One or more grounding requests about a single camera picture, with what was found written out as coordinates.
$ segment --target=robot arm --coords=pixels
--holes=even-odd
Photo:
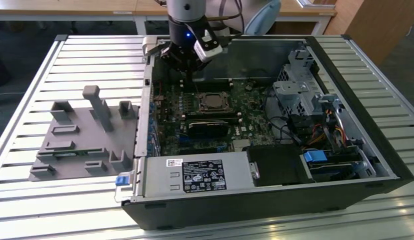
[[[175,70],[191,73],[206,67],[243,33],[266,34],[279,13],[280,0],[168,0],[166,6],[170,46],[162,59]],[[212,25],[231,27],[240,34],[218,37]]]

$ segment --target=white table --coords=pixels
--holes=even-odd
[[[351,40],[316,39],[414,174],[413,106]],[[78,35],[52,43],[0,137],[0,239],[374,240],[414,236],[414,182],[339,211],[144,231],[114,200],[115,176],[27,181],[52,120],[54,100],[87,107],[83,88],[98,84],[110,106],[122,100],[140,104],[142,40],[134,35]]]

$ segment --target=blue tab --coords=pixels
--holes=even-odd
[[[130,185],[130,176],[118,176],[115,180],[115,186],[128,186]]]
[[[306,162],[324,162],[327,161],[327,157],[324,154],[324,151],[322,150],[314,150],[314,151],[307,151],[303,154]]]

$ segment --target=white label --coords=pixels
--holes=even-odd
[[[182,158],[179,158],[179,159],[167,159],[166,166],[167,167],[182,167],[182,162],[183,162]]]
[[[134,14],[132,11],[114,11],[114,14]]]

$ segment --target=floor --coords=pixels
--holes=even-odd
[[[78,22],[76,28],[80,35],[138,34],[135,24],[130,21],[112,24],[106,21]],[[0,136],[55,37],[70,34],[70,29],[70,22],[47,22],[46,29],[40,29],[36,22],[20,22],[12,26],[0,22],[0,58],[12,75],[11,81],[0,86]],[[150,23],[147,32],[167,34],[167,24]],[[414,26],[379,68],[414,105]]]

